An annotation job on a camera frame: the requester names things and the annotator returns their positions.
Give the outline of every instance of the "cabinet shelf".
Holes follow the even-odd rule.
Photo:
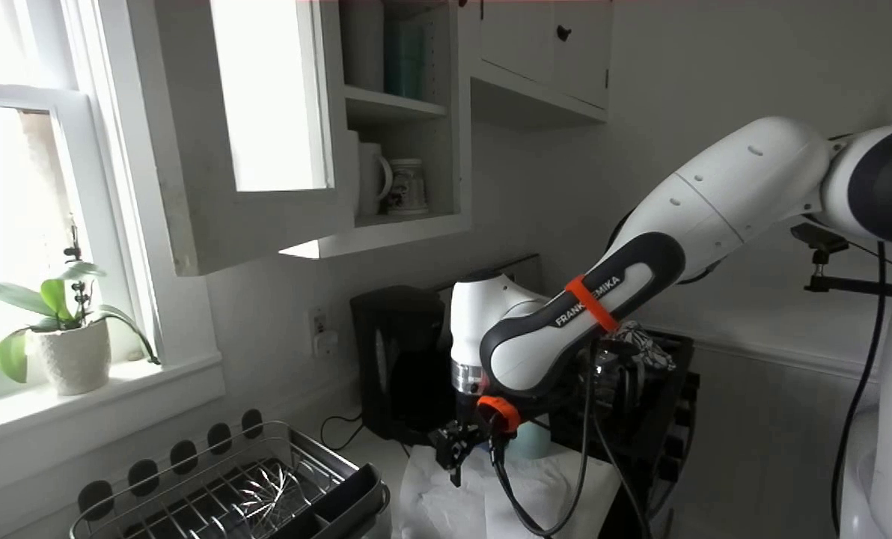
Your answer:
[[[399,124],[427,124],[445,118],[444,106],[403,98],[393,92],[375,92],[363,88],[344,88],[351,127],[399,127]]]

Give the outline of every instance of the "green plant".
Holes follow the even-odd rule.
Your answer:
[[[97,264],[74,261],[61,276],[44,278],[38,284],[38,291],[0,282],[0,303],[41,315],[38,323],[17,326],[5,339],[0,339],[0,372],[5,377],[17,380],[17,384],[28,380],[28,351],[23,351],[28,329],[29,333],[64,333],[64,329],[80,329],[92,321],[119,321],[124,326],[128,326],[142,339],[145,353],[155,363],[152,344],[146,341],[142,326],[127,312],[119,312],[113,305],[98,305],[97,312],[88,308],[89,294],[88,294],[85,278],[97,278],[97,276],[103,276],[103,269]]]

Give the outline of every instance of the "cabinet door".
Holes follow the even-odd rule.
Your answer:
[[[550,80],[555,4],[550,0],[472,0],[478,10],[478,61],[528,80]]]
[[[610,4],[556,4],[556,88],[588,106],[606,109],[610,56]]]
[[[273,0],[224,0],[227,7],[273,7]],[[142,83],[146,103],[146,119],[152,130],[152,154],[158,164],[158,184],[164,197],[164,215],[171,228],[173,261],[179,272],[212,272],[252,258],[276,255],[312,236],[326,236],[353,225],[353,197],[348,185],[348,130],[341,103],[339,61],[326,61],[324,23],[339,23],[329,4],[305,0],[312,20],[299,20],[305,38],[305,67],[291,79],[312,79],[308,97],[273,97],[269,83],[279,83],[284,67],[269,56],[269,46],[279,37],[246,32],[240,26],[219,26],[230,38],[255,38],[255,53],[233,56],[236,67],[260,64],[266,76],[255,83],[255,145],[308,145],[321,160],[321,185],[305,190],[263,190],[243,184],[243,173],[276,170],[273,154],[248,154],[248,140],[240,136],[224,106],[219,43],[212,31],[210,0],[151,0],[131,4],[131,26],[137,43]],[[281,109],[294,98],[318,98],[321,137],[297,140],[291,119],[281,119]]]

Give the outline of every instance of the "mug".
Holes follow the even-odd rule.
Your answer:
[[[532,459],[546,459],[555,435],[547,432],[547,414],[540,417],[540,422],[525,422],[517,426],[511,443],[507,447],[507,459],[511,461],[532,461]]]
[[[390,160],[393,167],[393,193],[390,212],[393,215],[426,215],[426,170],[423,160]]]
[[[378,215],[380,201],[393,193],[393,167],[380,145],[359,145],[359,215]]]

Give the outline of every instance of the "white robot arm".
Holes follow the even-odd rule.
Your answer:
[[[570,363],[564,351],[595,326],[610,333],[664,287],[703,276],[790,215],[892,243],[892,127],[832,145],[794,119],[754,119],[659,184],[606,258],[555,299],[502,276],[459,282],[450,321],[459,395],[511,435],[546,410]],[[872,507],[892,535],[888,384],[885,366],[879,449],[888,455],[876,459],[876,472],[888,478],[872,484]]]

